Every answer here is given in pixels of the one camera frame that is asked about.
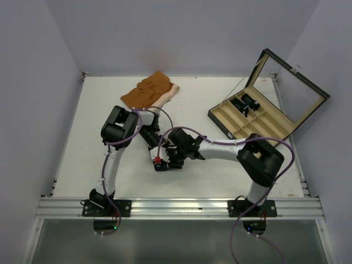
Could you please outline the navy blue underwear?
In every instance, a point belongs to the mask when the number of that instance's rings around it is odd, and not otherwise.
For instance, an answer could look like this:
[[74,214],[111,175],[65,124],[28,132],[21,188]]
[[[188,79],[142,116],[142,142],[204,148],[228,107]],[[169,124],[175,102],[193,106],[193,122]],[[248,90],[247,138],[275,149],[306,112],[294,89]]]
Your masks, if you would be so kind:
[[157,172],[164,172],[172,169],[172,167],[169,166],[169,163],[166,162],[154,163],[153,166]]

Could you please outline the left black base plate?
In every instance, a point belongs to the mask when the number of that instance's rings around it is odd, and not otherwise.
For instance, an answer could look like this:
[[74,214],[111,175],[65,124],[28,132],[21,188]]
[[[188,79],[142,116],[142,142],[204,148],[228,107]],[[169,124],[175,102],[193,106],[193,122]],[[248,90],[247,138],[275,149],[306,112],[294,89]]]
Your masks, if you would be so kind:
[[83,206],[82,216],[84,217],[130,217],[132,201],[131,200],[113,200],[113,203],[118,208],[120,214],[116,209],[107,202],[107,205],[100,206],[89,199],[81,200],[80,204]]

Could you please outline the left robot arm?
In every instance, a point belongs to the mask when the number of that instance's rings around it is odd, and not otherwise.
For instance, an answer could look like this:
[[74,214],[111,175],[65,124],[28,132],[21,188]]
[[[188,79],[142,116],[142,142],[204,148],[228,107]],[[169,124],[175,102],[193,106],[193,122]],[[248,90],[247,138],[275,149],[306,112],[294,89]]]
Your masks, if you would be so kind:
[[148,147],[154,148],[160,139],[158,119],[158,114],[149,110],[113,107],[101,129],[102,142],[107,147],[102,173],[97,186],[90,191],[85,211],[102,216],[117,215],[118,207],[113,198],[122,155],[137,135],[143,137]]

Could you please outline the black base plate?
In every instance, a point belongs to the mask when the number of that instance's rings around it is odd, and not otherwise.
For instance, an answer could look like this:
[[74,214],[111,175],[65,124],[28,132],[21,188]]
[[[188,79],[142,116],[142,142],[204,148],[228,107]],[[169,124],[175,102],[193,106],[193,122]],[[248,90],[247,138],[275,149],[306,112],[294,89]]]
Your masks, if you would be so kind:
[[[239,217],[242,213],[252,206],[247,200],[228,200],[227,209],[229,217]],[[277,209],[274,200],[266,200],[262,205],[257,205],[246,214],[244,217],[277,217]]]
[[113,203],[118,208],[120,214],[116,209],[107,202],[107,205],[100,206],[89,199],[81,200],[80,204],[83,206],[82,216],[84,217],[130,217],[132,201],[131,200],[113,200]]

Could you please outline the orange brown underwear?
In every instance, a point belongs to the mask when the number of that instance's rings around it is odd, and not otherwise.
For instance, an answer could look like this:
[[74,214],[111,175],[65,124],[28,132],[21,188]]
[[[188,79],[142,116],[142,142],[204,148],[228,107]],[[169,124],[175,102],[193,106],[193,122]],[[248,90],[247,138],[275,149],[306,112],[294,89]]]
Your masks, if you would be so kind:
[[170,78],[160,71],[137,83],[136,87],[120,99],[129,108],[162,107],[170,101],[180,87],[170,81]]

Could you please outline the black compartment storage box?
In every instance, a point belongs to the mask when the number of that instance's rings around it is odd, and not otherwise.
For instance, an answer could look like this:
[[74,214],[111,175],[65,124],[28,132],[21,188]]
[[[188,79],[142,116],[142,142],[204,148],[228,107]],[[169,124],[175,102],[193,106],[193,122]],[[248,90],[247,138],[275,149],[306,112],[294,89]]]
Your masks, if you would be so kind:
[[[231,103],[248,94],[260,107],[245,117]],[[291,136],[330,95],[289,65],[273,51],[264,49],[243,87],[236,86],[208,117],[229,139],[252,133],[285,140]]]

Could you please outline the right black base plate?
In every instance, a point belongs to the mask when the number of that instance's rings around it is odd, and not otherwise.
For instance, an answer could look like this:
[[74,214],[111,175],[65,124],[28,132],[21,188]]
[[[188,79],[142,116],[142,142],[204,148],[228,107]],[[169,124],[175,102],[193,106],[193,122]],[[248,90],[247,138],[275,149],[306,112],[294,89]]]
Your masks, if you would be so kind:
[[[242,213],[252,206],[247,200],[228,200],[227,209],[229,217],[239,217]],[[244,217],[277,217],[277,209],[274,200],[266,200],[262,205],[257,205],[246,214]]]

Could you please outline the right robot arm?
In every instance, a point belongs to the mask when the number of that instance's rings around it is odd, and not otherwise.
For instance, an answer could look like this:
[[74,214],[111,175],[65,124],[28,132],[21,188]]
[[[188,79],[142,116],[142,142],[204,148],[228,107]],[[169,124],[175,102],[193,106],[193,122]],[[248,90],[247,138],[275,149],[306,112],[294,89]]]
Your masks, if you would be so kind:
[[168,134],[168,140],[175,146],[176,156],[182,161],[227,160],[241,164],[252,180],[246,197],[245,209],[249,215],[257,216],[264,209],[268,190],[284,162],[284,156],[267,140],[260,140],[258,134],[247,139],[214,141],[205,136],[196,138],[178,128]]

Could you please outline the aluminium mounting rail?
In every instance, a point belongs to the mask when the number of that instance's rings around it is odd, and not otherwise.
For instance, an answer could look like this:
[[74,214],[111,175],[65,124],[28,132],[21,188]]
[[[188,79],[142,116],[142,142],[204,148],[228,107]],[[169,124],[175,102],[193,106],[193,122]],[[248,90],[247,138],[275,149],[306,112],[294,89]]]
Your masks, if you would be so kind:
[[[123,218],[130,219],[195,219],[225,220],[237,218],[244,212],[243,199],[147,199],[118,200],[117,207]],[[36,214],[39,219],[79,219],[82,217],[110,219],[116,211],[103,211],[82,198],[43,197]],[[323,219],[324,213],[319,199],[277,198],[246,213],[244,219]]]

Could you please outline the rolled black underwear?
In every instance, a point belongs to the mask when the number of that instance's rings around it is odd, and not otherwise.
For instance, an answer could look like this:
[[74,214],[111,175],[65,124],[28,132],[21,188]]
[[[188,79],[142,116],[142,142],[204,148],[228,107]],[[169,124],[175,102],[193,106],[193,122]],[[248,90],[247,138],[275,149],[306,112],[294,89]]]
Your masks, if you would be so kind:
[[260,107],[260,104],[246,93],[241,97],[234,97],[230,103],[245,117],[248,116],[249,109],[256,111]]

